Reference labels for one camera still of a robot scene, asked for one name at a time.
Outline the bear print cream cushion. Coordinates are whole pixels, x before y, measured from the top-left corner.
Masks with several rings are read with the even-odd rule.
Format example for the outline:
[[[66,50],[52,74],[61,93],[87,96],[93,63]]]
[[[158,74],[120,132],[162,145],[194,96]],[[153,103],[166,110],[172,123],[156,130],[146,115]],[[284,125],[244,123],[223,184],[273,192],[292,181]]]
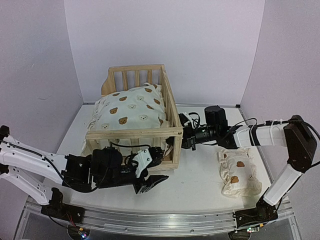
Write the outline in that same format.
[[[118,91],[95,102],[87,131],[167,128],[166,107],[158,84]]]

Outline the wooden pet bed frame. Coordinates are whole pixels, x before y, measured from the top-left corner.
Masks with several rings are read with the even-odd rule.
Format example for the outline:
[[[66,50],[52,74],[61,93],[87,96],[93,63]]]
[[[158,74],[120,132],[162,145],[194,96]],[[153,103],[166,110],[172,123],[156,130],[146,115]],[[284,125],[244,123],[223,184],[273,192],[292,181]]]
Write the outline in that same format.
[[[151,171],[175,170],[179,167],[183,127],[163,64],[110,67],[107,79],[101,87],[101,98],[112,93],[142,87],[145,83],[161,86],[169,127],[87,131],[81,151],[83,157],[90,155],[95,149],[108,147],[110,143],[121,146],[118,150],[123,157],[137,153],[140,145],[149,145],[164,150],[161,164],[150,167]]]

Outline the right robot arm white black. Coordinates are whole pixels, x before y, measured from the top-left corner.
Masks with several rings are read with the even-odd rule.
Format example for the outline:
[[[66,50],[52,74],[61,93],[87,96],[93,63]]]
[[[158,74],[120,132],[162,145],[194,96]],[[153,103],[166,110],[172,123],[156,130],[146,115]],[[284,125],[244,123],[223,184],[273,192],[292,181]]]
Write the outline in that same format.
[[[222,106],[225,109],[229,125],[245,119],[241,116],[239,109],[231,106]],[[262,113],[262,116],[255,115],[259,123],[271,119],[288,119],[298,114],[320,133],[320,108],[316,106],[302,105],[295,109],[277,107],[271,110],[270,107],[249,113]],[[270,186],[271,180],[275,179],[288,160],[288,153],[281,146],[253,147],[249,153],[253,156],[254,164],[257,167],[257,177],[262,182],[262,192],[252,197],[229,198],[221,194],[223,181],[219,176],[219,164],[217,162],[217,151],[222,149],[215,146],[200,145],[196,151],[181,150],[180,166],[176,170],[169,170],[169,178],[159,186],[162,200],[168,205],[167,210],[174,212],[187,211],[217,211],[231,209],[252,208],[258,197]]]

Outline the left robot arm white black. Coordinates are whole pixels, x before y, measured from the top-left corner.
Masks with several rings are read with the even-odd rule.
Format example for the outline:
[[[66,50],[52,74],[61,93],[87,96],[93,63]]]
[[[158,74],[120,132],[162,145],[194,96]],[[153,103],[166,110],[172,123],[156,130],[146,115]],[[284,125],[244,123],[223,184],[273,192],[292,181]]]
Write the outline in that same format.
[[[160,147],[139,145],[138,152],[126,157],[118,150],[120,147],[111,142],[88,156],[54,154],[14,139],[9,127],[2,125],[0,177],[16,185],[38,204],[47,206],[57,219],[67,214],[67,207],[62,204],[62,192],[38,181],[30,173],[81,194],[122,186],[133,186],[136,194],[143,194],[168,179],[167,175],[150,175],[148,172],[163,160],[164,151]]]

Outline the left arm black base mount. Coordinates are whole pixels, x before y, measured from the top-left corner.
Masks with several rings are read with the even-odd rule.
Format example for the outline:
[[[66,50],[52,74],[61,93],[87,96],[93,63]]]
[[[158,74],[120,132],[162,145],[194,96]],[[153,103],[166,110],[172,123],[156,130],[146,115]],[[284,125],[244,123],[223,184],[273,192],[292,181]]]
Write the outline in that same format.
[[[51,199],[41,205],[41,213],[55,219],[80,224],[83,221],[85,209],[80,206],[64,203],[63,193],[56,187],[51,188]]]

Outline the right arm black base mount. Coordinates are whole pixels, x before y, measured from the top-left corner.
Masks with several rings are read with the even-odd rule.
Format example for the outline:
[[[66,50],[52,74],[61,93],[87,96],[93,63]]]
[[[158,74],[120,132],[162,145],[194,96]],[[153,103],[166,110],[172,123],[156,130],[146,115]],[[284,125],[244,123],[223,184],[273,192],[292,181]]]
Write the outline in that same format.
[[[261,197],[254,208],[237,210],[232,217],[235,219],[235,229],[240,230],[267,224],[278,219],[278,210],[283,197],[275,205],[270,205]]]

